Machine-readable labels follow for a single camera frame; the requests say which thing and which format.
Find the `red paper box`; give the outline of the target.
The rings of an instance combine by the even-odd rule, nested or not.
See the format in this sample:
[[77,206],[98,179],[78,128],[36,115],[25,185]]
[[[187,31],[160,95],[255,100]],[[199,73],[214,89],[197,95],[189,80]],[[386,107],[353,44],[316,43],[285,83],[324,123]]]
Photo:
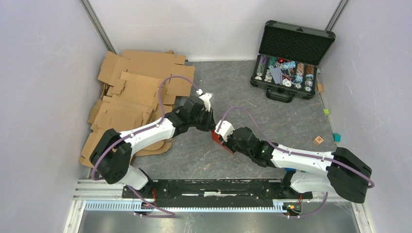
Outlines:
[[234,154],[234,152],[226,146],[225,141],[223,140],[223,137],[221,135],[218,135],[214,130],[211,131],[211,137],[212,137],[212,140],[214,142],[219,144],[221,147],[223,147],[229,153]]

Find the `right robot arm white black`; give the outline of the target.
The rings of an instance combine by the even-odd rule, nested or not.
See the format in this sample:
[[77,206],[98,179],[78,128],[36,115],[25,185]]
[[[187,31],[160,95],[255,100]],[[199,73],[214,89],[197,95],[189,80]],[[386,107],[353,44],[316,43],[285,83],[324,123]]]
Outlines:
[[280,186],[287,198],[298,193],[334,192],[345,200],[364,203],[367,191],[375,186],[372,169],[346,148],[327,152],[297,150],[260,140],[248,127],[215,132],[222,146],[249,157],[258,166],[293,169]]

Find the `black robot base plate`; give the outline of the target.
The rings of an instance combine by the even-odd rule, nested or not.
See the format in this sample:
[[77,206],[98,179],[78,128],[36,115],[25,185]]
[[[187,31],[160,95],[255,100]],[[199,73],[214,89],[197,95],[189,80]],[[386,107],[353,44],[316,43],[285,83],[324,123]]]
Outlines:
[[275,179],[151,180],[138,193],[156,206],[166,207],[270,207],[273,200],[312,199]]

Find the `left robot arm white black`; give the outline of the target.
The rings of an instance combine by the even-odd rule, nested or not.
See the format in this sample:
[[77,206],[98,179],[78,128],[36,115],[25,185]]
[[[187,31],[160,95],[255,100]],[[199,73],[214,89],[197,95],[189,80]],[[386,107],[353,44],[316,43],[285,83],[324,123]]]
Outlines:
[[141,169],[130,164],[132,156],[154,143],[186,133],[190,127],[203,132],[215,129],[212,97],[211,93],[191,96],[164,118],[133,130],[106,130],[89,158],[94,171],[108,184],[122,183],[134,188],[141,198],[150,196],[153,185]]

